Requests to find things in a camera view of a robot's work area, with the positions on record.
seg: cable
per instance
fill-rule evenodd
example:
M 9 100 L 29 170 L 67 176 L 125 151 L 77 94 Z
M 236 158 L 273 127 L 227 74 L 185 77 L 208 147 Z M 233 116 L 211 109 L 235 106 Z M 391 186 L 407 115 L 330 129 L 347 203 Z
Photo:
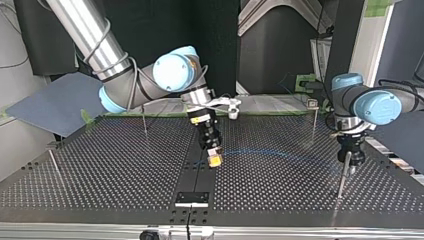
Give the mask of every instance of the cable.
M 23 60 L 23 61 L 22 61 L 22 62 L 20 62 L 20 63 L 13 64 L 13 65 L 10 65 L 10 66 L 0 66 L 0 69 L 14 68 L 14 67 L 21 66 L 21 65 L 23 65 L 24 63 L 26 63 L 26 62 L 28 61 L 28 59 L 29 59 L 29 57 L 27 56 L 27 57 L 25 58 L 25 60 Z
M 324 83 L 325 78 L 322 75 L 321 64 L 319 62 L 320 57 L 319 57 L 319 51 L 318 51 L 319 27 L 321 25 L 322 15 L 324 14 L 325 3 L 326 3 L 326 0 L 323 0 L 322 7 L 321 7 L 321 12 L 319 13 L 319 17 L 318 17 L 318 24 L 317 24 L 317 32 L 318 33 L 317 33 L 317 37 L 315 39 L 315 49 L 316 49 L 316 53 L 317 53 L 318 71 L 319 71 L 319 75 L 321 76 L 321 80 L 322 80 L 322 81 L 319 81 L 319 82 L 321 82 L 321 84 L 322 84 L 322 86 L 324 88 L 325 95 L 327 96 L 327 99 L 330 102 L 331 106 L 334 106 L 333 105 L 333 101 L 331 100 L 330 95 L 328 94 L 327 87 L 325 86 L 325 83 Z
M 358 95 L 358 97 L 362 96 L 363 94 L 365 94 L 365 93 L 367 93 L 367 92 L 371 92 L 371 91 L 373 91 L 373 90 L 384 90 L 384 89 L 389 89 L 389 90 L 390 90 L 390 89 L 391 89 L 391 90 L 398 90 L 398 91 L 402 91 L 402 92 L 406 92 L 406 93 L 412 94 L 412 95 L 414 95 L 415 97 L 417 97 L 418 99 L 420 99 L 420 100 L 422 101 L 422 103 L 424 103 L 424 97 L 423 97 L 423 96 L 421 96 L 421 95 L 419 95 L 418 93 L 415 93 L 415 92 L 409 91 L 409 90 L 404 89 L 404 88 L 395 87 L 395 86 L 379 86 L 379 87 L 375 87 L 375 88 L 370 88 L 370 89 L 368 89 L 367 91 L 364 91 L 362 94 Z
M 47 6 L 42 0 L 37 0 L 37 2 L 47 11 L 50 11 L 50 12 L 52 11 L 52 9 L 49 6 Z
M 385 83 L 385 82 L 392 83 L 392 84 L 403 85 L 403 86 L 407 86 L 407 87 L 423 88 L 424 89 L 424 86 L 419 86 L 419 85 L 416 85 L 416 84 L 412 84 L 412 83 L 407 82 L 407 81 L 398 82 L 398 81 L 390 80 L 390 79 L 380 79 L 380 80 L 378 80 L 378 85 L 384 86 L 382 83 Z
M 16 15 L 16 10 L 13 8 L 12 5 L 9 5 L 9 4 L 5 3 L 5 2 L 0 2 L 0 7 L 1 6 L 6 7 L 7 9 L 9 9 L 10 11 L 12 11 Z M 19 29 L 13 24 L 13 22 L 7 17 L 7 15 L 3 12 L 3 10 L 1 8 L 0 8 L 0 13 L 3 15 L 3 17 L 6 18 L 6 20 L 10 23 L 10 25 L 13 27 L 13 29 L 15 29 L 16 32 L 18 32 L 19 34 L 22 34 L 19 31 Z M 27 55 L 26 58 L 23 61 L 21 61 L 20 63 L 12 64 L 12 65 L 9 65 L 9 66 L 0 66 L 0 69 L 7 69 L 7 68 L 14 68 L 14 67 L 21 66 L 24 63 L 26 63 L 28 61 L 28 59 L 29 59 L 29 57 Z
M 295 75 L 294 74 L 292 74 L 292 73 L 290 73 L 290 72 L 287 72 L 285 75 L 284 75 L 284 78 L 283 78 L 283 80 L 281 80 L 279 83 L 278 83 L 278 85 L 280 85 L 281 87 L 283 87 L 288 93 L 290 93 L 291 95 L 293 95 L 293 97 L 294 97 L 294 99 L 296 99 L 297 101 L 299 101 L 299 102 L 301 102 L 302 103 L 302 105 L 304 106 L 304 107 L 306 107 L 307 108 L 307 106 L 306 106 L 306 104 L 305 104 L 305 102 L 303 101 L 303 95 L 300 95 L 300 99 L 299 98 L 297 98 L 296 96 L 295 96 L 295 94 L 292 92 L 292 91 L 290 91 L 286 86 L 284 86 L 284 84 L 283 84 L 283 82 L 284 82 L 284 80 L 286 80 L 286 78 L 287 78 L 287 75 L 290 75 L 290 76 L 292 76 L 292 77 L 295 77 Z
M 12 11 L 16 15 L 16 10 L 12 7 L 12 5 L 9 5 L 5 2 L 0 2 L 0 7 L 1 6 L 4 6 L 5 8 L 9 9 L 10 11 Z M 13 22 L 7 17 L 7 15 L 3 12 L 3 10 L 1 8 L 0 8 L 0 12 L 3 15 L 3 17 L 5 17 L 6 20 L 10 23 L 10 25 L 13 27 L 13 29 L 15 29 L 16 32 L 21 34 L 21 31 L 19 31 L 19 29 L 15 26 L 15 24 L 13 24 Z

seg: robotic arm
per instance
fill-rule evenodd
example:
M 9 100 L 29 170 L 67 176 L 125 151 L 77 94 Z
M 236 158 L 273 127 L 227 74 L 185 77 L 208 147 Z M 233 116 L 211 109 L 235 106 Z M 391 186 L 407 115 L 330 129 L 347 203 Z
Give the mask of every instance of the robotic arm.
M 380 80 L 379 83 L 384 82 L 388 84 L 369 88 L 363 85 L 362 76 L 355 73 L 333 79 L 334 117 L 337 141 L 341 144 L 337 157 L 345 163 L 344 177 L 353 174 L 356 167 L 365 162 L 365 154 L 361 150 L 365 130 L 389 124 L 401 113 L 424 109 L 424 86 L 421 82 Z
M 199 56 L 193 47 L 171 51 L 155 63 L 139 69 L 136 61 L 124 52 L 110 31 L 110 22 L 102 17 L 92 0 L 47 0 L 94 74 L 103 81 L 99 91 L 102 105 L 109 112 L 120 113 L 169 93 L 182 93 L 188 116 L 200 133 L 201 146 L 209 154 L 209 165 L 222 162 L 221 136 L 216 129 L 215 108 L 228 105 L 229 117 L 236 119 L 240 100 L 212 99 L 206 86 Z

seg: metal rod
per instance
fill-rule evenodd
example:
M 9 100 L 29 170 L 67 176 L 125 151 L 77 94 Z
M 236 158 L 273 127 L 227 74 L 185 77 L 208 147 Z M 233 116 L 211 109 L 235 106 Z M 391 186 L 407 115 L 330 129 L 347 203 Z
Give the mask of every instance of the metal rod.
M 347 152 L 346 157 L 345 157 L 345 162 L 344 162 L 344 165 L 343 165 L 342 178 L 340 179 L 340 186 L 339 186 L 339 192 L 337 194 L 337 198 L 342 197 L 343 188 L 344 188 L 344 185 L 346 183 L 347 173 L 348 173 L 348 170 L 349 170 L 349 163 L 350 163 L 351 158 L 352 158 L 352 152 Z
M 318 109 L 315 110 L 315 117 L 314 117 L 314 131 L 317 127 L 317 119 L 318 119 Z
M 56 169 L 56 171 L 59 172 L 59 166 L 57 165 L 56 158 L 54 157 L 54 154 L 53 154 L 53 150 L 49 149 L 48 151 L 49 151 L 50 158 L 53 161 L 54 168 Z

